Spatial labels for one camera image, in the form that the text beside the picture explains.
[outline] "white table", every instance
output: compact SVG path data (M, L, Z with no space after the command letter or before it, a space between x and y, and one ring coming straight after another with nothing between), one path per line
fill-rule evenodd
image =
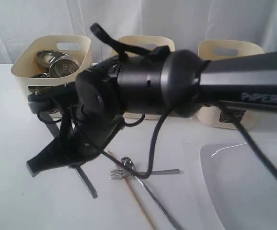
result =
M122 181L108 180L115 166L104 156L84 171L99 197L92 199L74 170L67 167L32 178L25 166L53 138L21 94L11 65L0 65L0 230L149 229ZM145 170L155 121L122 130L107 147L118 158L129 156ZM277 115L265 115L251 132L255 139L277 137ZM197 120L168 118L157 142L154 169L180 168L180 175L147 180L155 195L185 229L222 230L208 196L199 150L211 143L241 142L235 130L209 128ZM153 200L132 182L158 229L172 229Z

